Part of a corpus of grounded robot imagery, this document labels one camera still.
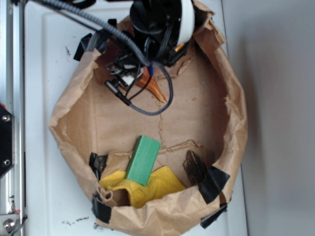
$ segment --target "brown paper bag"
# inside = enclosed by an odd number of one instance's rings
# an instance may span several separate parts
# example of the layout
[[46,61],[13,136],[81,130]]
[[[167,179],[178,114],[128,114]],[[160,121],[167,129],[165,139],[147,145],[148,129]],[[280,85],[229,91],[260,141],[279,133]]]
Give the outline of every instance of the brown paper bag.
[[[93,203],[97,224],[137,236],[176,236],[188,231],[231,200],[233,185],[247,141],[247,113],[243,89],[221,48],[225,39],[211,20],[213,12],[196,2],[204,24],[195,30],[189,54],[168,68],[174,100],[162,114],[148,117],[127,107],[103,81],[109,55],[85,52],[71,81],[57,102],[49,128],[82,190]],[[119,25],[128,28],[128,19]],[[167,82],[156,71],[165,97]],[[163,104],[149,91],[133,103],[147,111]],[[123,193],[103,189],[89,166],[91,152],[107,155],[102,177],[126,169],[139,135],[161,141],[155,169],[168,165],[187,187],[142,208],[124,206]],[[187,150],[198,152],[208,172],[229,178],[217,194],[205,179],[191,186],[183,167]]]

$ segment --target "white wall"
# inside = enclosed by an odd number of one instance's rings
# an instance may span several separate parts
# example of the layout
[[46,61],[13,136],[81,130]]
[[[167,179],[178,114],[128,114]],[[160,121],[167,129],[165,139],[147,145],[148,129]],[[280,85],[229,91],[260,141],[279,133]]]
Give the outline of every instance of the white wall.
[[251,236],[315,235],[315,0],[222,0],[247,96]]

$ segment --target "metal frame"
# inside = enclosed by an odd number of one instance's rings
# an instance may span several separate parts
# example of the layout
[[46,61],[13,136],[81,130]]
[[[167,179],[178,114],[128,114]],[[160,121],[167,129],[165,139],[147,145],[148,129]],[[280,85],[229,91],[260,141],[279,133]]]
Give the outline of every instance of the metal frame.
[[14,167],[0,180],[0,214],[19,213],[17,226],[26,215],[24,132],[24,7],[0,0],[0,103],[13,120]]

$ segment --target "cable connector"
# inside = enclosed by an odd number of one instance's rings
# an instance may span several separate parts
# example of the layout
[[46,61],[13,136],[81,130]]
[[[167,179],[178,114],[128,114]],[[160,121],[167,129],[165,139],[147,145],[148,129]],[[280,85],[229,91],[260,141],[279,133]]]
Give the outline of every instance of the cable connector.
[[129,99],[127,99],[122,92],[120,92],[115,86],[114,83],[116,83],[115,81],[116,79],[114,79],[113,81],[106,81],[105,84],[106,86],[112,91],[113,94],[116,95],[116,97],[118,97],[120,100],[122,100],[127,106],[131,105],[131,102]]

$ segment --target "black bracket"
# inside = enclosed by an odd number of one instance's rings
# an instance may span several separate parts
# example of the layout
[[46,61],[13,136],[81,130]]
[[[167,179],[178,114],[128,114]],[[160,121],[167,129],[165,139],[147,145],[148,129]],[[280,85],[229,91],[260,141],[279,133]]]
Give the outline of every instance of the black bracket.
[[0,178],[13,166],[12,120],[13,116],[0,105]]

